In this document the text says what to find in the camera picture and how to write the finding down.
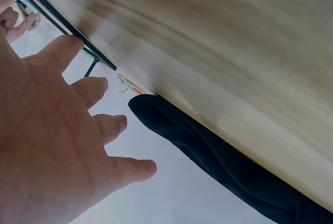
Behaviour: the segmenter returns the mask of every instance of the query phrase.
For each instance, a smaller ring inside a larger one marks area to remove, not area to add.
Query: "black wire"
[[[87,73],[84,75],[84,77],[89,77],[89,75],[91,74],[93,68],[95,67],[95,65],[99,62],[98,58],[95,58],[92,65],[89,67]]]
[[[79,37],[83,40],[84,44],[89,47],[83,48],[88,54],[93,56],[95,59],[97,58],[99,61],[104,63],[109,68],[114,71],[117,70],[117,67],[107,58],[105,57],[98,49],[96,49],[90,41],[80,33],[62,14],[60,14],[47,0],[39,0],[40,3],[43,4],[53,14],[66,28],[68,28],[75,36]],[[46,18],[48,19],[56,28],[58,28],[63,34],[69,34],[65,29],[63,29],[52,17],[50,17],[34,0],[29,0],[29,2]]]

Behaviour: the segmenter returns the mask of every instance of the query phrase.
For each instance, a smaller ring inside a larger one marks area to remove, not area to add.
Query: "black cloth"
[[[276,223],[333,223],[333,214],[159,96],[135,97],[140,121],[171,141],[233,194]]]

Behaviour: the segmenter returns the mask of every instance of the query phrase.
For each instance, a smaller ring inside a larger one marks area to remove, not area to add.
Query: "white surface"
[[[60,35],[42,19],[41,25],[12,44],[21,57],[34,54]],[[92,59],[81,52],[64,73],[68,83],[85,74]],[[152,133],[129,110],[132,91],[119,92],[114,72],[98,64],[92,76],[105,76],[109,90],[91,114],[124,114],[129,125],[116,141],[106,146],[109,155],[153,159],[157,174],[108,196],[72,224],[269,224],[273,223],[239,200],[203,172],[167,140]]]

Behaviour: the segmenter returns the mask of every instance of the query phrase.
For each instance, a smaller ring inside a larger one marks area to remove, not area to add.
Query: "wood grain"
[[[50,0],[129,79],[333,211],[332,0]]]

